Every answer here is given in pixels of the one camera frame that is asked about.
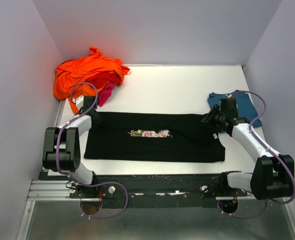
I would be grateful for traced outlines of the black printed t shirt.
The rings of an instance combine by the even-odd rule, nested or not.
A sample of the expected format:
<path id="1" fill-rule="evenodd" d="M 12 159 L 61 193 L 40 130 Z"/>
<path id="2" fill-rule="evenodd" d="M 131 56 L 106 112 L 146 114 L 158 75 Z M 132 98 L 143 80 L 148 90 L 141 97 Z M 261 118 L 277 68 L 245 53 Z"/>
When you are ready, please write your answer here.
<path id="1" fill-rule="evenodd" d="M 217 133 L 203 114 L 100 112 L 88 133 L 84 158 L 153 162 L 216 163 L 225 160 Z"/>

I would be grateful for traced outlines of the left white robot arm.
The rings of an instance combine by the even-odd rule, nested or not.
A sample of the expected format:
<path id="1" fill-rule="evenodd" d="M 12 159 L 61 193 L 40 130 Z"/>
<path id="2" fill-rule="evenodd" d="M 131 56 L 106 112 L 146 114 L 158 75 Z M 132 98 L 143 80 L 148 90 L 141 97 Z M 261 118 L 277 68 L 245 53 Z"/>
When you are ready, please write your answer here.
<path id="1" fill-rule="evenodd" d="M 67 177 L 88 198 L 99 190 L 96 174 L 81 163 L 80 137 L 94 129 L 102 117 L 97 112 L 95 96 L 85 96 L 83 106 L 67 123 L 45 130 L 42 166 Z"/>

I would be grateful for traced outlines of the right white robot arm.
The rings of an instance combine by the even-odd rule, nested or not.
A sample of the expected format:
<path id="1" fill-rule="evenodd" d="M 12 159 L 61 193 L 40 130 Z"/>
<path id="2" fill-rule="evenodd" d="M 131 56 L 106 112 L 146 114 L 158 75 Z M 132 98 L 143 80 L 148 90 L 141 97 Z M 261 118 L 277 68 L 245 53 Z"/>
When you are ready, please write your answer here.
<path id="1" fill-rule="evenodd" d="M 229 196 L 240 189 L 251 193 L 257 200 L 287 198 L 284 204 L 294 200 L 294 159 L 272 148 L 245 117 L 239 117 L 235 98 L 222 98 L 219 105 L 211 108 L 202 123 L 213 130 L 225 131 L 246 150 L 255 163 L 251 173 L 223 172 L 222 180 L 217 184 L 221 195 Z"/>

